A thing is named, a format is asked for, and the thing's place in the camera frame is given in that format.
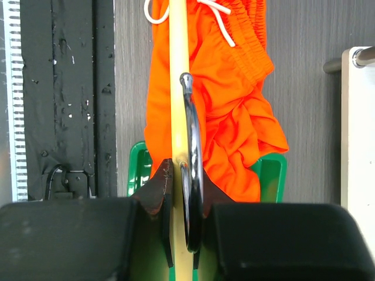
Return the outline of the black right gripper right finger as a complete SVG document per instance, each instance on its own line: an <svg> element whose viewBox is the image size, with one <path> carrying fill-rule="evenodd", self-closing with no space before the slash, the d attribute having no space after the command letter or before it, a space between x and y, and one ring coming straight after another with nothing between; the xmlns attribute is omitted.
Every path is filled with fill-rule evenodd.
<svg viewBox="0 0 375 281"><path fill-rule="evenodd" d="M373 280L352 216L333 204L237 203L203 174L199 280Z"/></svg>

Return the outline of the orange shorts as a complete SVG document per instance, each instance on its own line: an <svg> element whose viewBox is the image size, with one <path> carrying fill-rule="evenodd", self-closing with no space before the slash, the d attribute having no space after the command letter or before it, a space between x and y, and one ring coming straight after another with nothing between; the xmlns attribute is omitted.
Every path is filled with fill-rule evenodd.
<svg viewBox="0 0 375 281"><path fill-rule="evenodd" d="M252 165L289 149L262 94L274 68L266 51L266 2L188 1L187 27L204 170L231 199L258 202Z"/></svg>

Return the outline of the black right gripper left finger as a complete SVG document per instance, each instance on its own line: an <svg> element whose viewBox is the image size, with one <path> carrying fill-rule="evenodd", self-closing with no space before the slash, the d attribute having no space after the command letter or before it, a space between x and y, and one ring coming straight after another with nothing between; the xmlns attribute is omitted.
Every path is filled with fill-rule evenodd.
<svg viewBox="0 0 375 281"><path fill-rule="evenodd" d="M1 208L2 280L168 280L173 164L130 197Z"/></svg>

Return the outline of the yellow hanger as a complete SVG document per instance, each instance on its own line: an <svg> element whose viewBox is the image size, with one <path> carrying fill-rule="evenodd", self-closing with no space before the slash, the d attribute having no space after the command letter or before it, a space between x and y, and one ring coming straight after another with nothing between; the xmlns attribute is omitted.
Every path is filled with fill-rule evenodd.
<svg viewBox="0 0 375 281"><path fill-rule="evenodd" d="M176 280L193 279L202 242L203 163L199 120L192 101L186 1L169 3L173 181L173 257Z"/></svg>

